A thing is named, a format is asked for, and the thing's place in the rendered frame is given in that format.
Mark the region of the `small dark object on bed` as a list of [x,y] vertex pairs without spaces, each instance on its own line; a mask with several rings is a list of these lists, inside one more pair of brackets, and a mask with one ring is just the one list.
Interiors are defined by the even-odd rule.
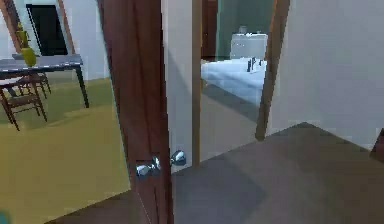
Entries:
[[256,57],[252,57],[251,59],[248,60],[248,66],[247,66],[248,72],[250,73],[258,72],[262,69],[262,67],[263,67],[262,59],[257,59]]

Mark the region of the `silver round door knob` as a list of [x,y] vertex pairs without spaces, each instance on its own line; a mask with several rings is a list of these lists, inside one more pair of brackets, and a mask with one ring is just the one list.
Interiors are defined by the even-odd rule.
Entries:
[[[175,151],[169,160],[170,166],[184,166],[187,163],[187,158],[183,150]],[[152,157],[149,163],[136,166],[136,176],[139,179],[146,178],[148,176],[156,176],[161,172],[162,166],[160,159],[156,156]]]

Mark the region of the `brown wooden chair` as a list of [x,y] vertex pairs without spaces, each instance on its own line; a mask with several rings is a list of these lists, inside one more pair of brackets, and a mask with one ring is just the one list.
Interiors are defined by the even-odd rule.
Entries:
[[44,97],[47,97],[45,87],[48,88],[49,93],[51,93],[51,88],[49,85],[48,77],[45,73],[34,73],[32,75],[23,76],[20,80],[17,81],[18,89],[21,94],[24,94],[23,90],[29,90],[30,84],[34,82],[37,87],[40,87]]
[[[27,93],[22,93],[16,97],[5,96],[4,89],[12,88],[15,86],[20,87],[21,85],[28,86]],[[25,77],[18,81],[0,84],[0,103],[3,106],[8,120],[16,127],[17,130],[20,130],[20,128],[15,118],[16,113],[34,109],[38,116],[43,115],[44,120],[47,120],[47,115],[37,90],[37,83],[35,78]]]

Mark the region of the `white chest of drawers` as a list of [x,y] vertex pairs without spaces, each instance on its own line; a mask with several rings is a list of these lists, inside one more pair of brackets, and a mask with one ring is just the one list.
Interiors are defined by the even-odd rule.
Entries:
[[263,59],[267,47],[267,34],[233,34],[231,39],[230,58]]

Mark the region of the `yellow green vase with plant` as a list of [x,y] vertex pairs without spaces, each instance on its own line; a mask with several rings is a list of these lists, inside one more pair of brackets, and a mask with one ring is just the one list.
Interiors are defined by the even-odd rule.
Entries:
[[29,46],[28,33],[23,29],[21,23],[17,24],[16,35],[20,43],[21,52],[15,56],[15,59],[23,59],[27,66],[34,66],[36,64],[36,55],[34,50]]

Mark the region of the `white bed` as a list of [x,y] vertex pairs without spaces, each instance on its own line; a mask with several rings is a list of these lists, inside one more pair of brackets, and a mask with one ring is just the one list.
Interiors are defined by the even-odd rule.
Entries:
[[249,103],[259,105],[262,96],[267,62],[255,59],[253,69],[248,69],[251,58],[238,58],[201,65],[201,78]]

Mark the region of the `grey table with black legs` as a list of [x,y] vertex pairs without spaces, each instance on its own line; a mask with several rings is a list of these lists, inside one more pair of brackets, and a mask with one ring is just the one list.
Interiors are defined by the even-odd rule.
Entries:
[[28,66],[24,60],[1,59],[0,80],[21,77],[32,73],[75,70],[79,87],[83,96],[84,106],[89,107],[88,95],[82,73],[83,60],[79,54],[40,56],[36,64]]

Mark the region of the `brown wooden room door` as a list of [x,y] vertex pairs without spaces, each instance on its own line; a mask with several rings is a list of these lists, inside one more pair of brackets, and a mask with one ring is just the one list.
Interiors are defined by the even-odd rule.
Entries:
[[[140,224],[174,224],[161,0],[97,0]],[[160,159],[139,179],[136,166]]]
[[204,60],[214,60],[216,52],[217,0],[202,0],[202,49]]

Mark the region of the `dark window with brown frame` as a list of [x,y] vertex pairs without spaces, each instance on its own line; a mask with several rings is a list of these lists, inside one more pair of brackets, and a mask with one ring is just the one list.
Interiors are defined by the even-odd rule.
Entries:
[[27,4],[29,19],[42,56],[67,55],[68,50],[54,5]]

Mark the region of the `dark brown furniture corner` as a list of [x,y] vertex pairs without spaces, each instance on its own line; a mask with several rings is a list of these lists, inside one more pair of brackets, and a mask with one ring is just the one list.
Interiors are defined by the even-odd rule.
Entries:
[[370,153],[370,157],[384,163],[384,128],[381,129],[375,145]]

